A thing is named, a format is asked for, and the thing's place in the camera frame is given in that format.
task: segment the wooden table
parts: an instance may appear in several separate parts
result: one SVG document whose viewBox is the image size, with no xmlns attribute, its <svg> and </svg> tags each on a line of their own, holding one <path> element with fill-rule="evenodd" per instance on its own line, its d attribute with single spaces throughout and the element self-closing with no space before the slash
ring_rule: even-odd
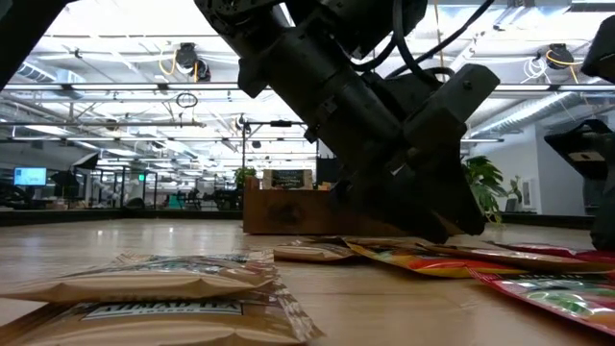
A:
<svg viewBox="0 0 615 346">
<path fill-rule="evenodd" d="M 0 228 L 0 285 L 104 264 L 123 251 L 223 254 L 294 238 L 244 235 L 239 221 L 114 220 Z M 491 229 L 481 238 L 590 246 L 587 232 L 536 227 Z M 613 344 L 607 335 L 472 280 L 434 279 L 373 262 L 278 266 L 290 291 L 328 335 L 314 345 Z M 40 306 L 0 300 L 0 325 Z"/>
</svg>

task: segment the black cable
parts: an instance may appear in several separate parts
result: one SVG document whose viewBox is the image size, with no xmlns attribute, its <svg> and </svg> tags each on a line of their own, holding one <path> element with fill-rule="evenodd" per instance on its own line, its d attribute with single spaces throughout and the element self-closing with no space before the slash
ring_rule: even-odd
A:
<svg viewBox="0 0 615 346">
<path fill-rule="evenodd" d="M 380 66 L 386 60 L 386 58 L 388 58 L 388 56 L 391 55 L 391 53 L 393 52 L 393 49 L 395 49 L 395 41 L 392 38 L 388 42 L 384 50 L 382 50 L 381 53 L 377 57 L 372 59 L 371 61 L 360 63 L 360 64 L 350 62 L 350 64 L 353 66 L 353 69 L 355 71 L 359 71 L 359 72 L 371 71 L 374 68 Z"/>
<path fill-rule="evenodd" d="M 438 75 L 438 74 L 443 74 L 443 75 L 447 75 L 449 77 L 453 77 L 455 75 L 455 71 L 452 68 L 449 67 L 432 67 L 432 68 L 428 68 L 425 70 L 426 73 L 430 73 L 432 75 Z"/>
<path fill-rule="evenodd" d="M 452 35 L 450 35 L 449 37 L 447 37 L 445 40 L 443 40 L 442 42 L 440 42 L 440 44 L 436 45 L 435 47 L 431 48 L 429 52 L 423 54 L 422 56 L 420 56 L 417 60 L 416 63 L 421 63 L 427 59 L 430 59 L 431 57 L 433 57 L 433 55 L 435 55 L 436 53 L 438 53 L 439 51 L 441 51 L 442 49 L 446 48 L 449 44 L 451 44 L 454 40 L 458 39 L 461 34 L 465 33 L 465 31 L 472 25 L 474 24 L 474 22 L 476 22 L 486 11 L 487 9 L 489 9 L 489 7 L 491 6 L 491 4 L 494 3 L 495 0 L 487 0 L 485 1 L 482 5 L 480 5 L 480 7 L 474 12 L 474 14 L 472 14 L 472 16 L 468 19 L 468 21 L 463 24 L 463 26 L 461 28 L 459 28 L 456 32 L 454 32 Z M 396 77 L 399 76 L 400 74 L 402 74 L 403 72 L 405 72 L 406 70 L 408 70 L 409 67 L 408 66 L 400 66 L 397 69 L 395 69 L 395 71 L 391 72 L 388 74 L 388 76 L 386 76 L 386 78 L 390 78 L 390 77 Z"/>
<path fill-rule="evenodd" d="M 191 92 L 182 92 L 175 98 L 175 103 L 183 109 L 196 107 L 199 99 Z"/>
<path fill-rule="evenodd" d="M 438 87 L 440 83 L 421 68 L 407 48 L 404 31 L 404 0 L 393 0 L 393 40 L 397 44 L 397 49 L 399 49 L 400 55 L 406 63 L 406 68 L 409 68 L 416 77 L 426 84 Z"/>
</svg>

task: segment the computer monitor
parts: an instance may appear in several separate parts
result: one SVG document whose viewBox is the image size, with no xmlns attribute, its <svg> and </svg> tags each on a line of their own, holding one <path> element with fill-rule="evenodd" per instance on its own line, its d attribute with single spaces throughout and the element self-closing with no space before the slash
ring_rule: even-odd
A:
<svg viewBox="0 0 615 346">
<path fill-rule="evenodd" d="M 12 184 L 17 186 L 47 185 L 47 168 L 17 167 L 12 174 Z"/>
</svg>

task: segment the wooden box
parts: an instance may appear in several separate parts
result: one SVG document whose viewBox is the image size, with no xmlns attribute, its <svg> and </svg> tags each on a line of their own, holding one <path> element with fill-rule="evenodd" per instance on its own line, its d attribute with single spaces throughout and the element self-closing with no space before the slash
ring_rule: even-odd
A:
<svg viewBox="0 0 615 346">
<path fill-rule="evenodd" d="M 243 232 L 252 235 L 405 236 L 397 228 L 350 210 L 333 211 L 329 192 L 260 189 L 246 180 Z"/>
</svg>

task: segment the red snack bag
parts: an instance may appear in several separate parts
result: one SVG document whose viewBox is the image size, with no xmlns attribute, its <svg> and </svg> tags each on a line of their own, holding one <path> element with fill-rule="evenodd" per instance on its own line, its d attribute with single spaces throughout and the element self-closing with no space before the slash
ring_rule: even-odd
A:
<svg viewBox="0 0 615 346">
<path fill-rule="evenodd" d="M 579 259 L 532 254 L 504 249 L 478 249 L 473 247 L 447 245 L 421 246 L 438 254 L 509 264 L 530 270 L 565 273 L 602 273 L 615 269 L 615 265 L 609 263 L 595 263 Z"/>
<path fill-rule="evenodd" d="M 554 246 L 549 244 L 531 244 L 531 243 L 517 243 L 517 244 L 502 244 L 497 242 L 490 242 L 491 244 L 503 247 L 508 250 L 523 251 L 534 254 L 560 256 L 569 259 L 585 260 L 596 263 L 611 263 L 615 264 L 615 253 L 608 251 L 595 251 L 595 250 L 574 250 L 563 246 Z"/>
<path fill-rule="evenodd" d="M 497 263 L 437 256 L 411 242 L 347 239 L 346 243 L 353 251 L 369 259 L 442 278 L 470 278 L 468 268 L 473 268 L 480 273 L 526 273 L 524 270 Z"/>
<path fill-rule="evenodd" d="M 575 322 L 615 335 L 613 274 L 481 274 L 472 276 L 500 292 Z"/>
</svg>

